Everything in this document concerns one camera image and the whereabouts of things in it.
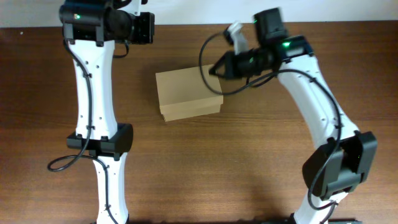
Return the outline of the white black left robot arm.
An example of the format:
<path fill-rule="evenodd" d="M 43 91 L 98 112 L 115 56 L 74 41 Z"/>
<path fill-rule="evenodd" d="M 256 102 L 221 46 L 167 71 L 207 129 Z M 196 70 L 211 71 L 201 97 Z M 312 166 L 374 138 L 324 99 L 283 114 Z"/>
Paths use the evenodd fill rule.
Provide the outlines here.
<path fill-rule="evenodd" d="M 97 223 L 128 223 L 124 190 L 127 154 L 133 127 L 119 123 L 113 108 L 112 62 L 116 44 L 151 44 L 155 15 L 142 12 L 146 0 L 65 1 L 59 9 L 63 46 L 72 56 L 78 97 L 78 121 L 67 137 L 76 155 L 59 170 L 80 159 L 91 160 L 98 181 Z"/>

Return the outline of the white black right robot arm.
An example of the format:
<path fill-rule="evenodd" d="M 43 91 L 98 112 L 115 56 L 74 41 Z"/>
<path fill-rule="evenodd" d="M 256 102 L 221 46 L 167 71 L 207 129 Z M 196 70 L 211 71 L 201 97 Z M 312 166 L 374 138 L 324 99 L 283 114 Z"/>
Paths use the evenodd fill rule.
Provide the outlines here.
<path fill-rule="evenodd" d="M 330 223 L 340 202 L 368 178 L 377 149 L 372 132 L 361 132 L 326 84 L 315 53 L 302 35 L 289 35 L 278 8 L 254 15 L 258 48 L 250 49 L 235 22 L 222 36 L 234 47 L 208 71 L 258 88 L 276 78 L 290 93 L 312 136 L 315 152 L 302 167 L 307 186 L 301 206 L 286 223 Z"/>

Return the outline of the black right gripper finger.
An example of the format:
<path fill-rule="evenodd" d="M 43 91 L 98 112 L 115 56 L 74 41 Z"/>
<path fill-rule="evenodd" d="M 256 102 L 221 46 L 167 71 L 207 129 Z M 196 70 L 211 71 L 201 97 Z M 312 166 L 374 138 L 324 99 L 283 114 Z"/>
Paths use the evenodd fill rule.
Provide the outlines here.
<path fill-rule="evenodd" d="M 232 59 L 232 51 L 227 51 L 224 55 L 214 64 L 215 67 L 222 67 L 227 65 Z"/>
<path fill-rule="evenodd" d="M 219 60 L 210 69 L 209 74 L 220 78 L 232 78 L 232 64 L 229 61 Z"/>

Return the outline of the brown cardboard box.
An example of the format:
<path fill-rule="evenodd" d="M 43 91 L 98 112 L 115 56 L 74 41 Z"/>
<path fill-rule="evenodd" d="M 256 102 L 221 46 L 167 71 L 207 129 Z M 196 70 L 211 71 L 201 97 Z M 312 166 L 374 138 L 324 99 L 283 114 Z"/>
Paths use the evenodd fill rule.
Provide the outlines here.
<path fill-rule="evenodd" d="M 155 74 L 160 113 L 164 121 L 220 112 L 224 98 L 205 85 L 199 67 Z"/>

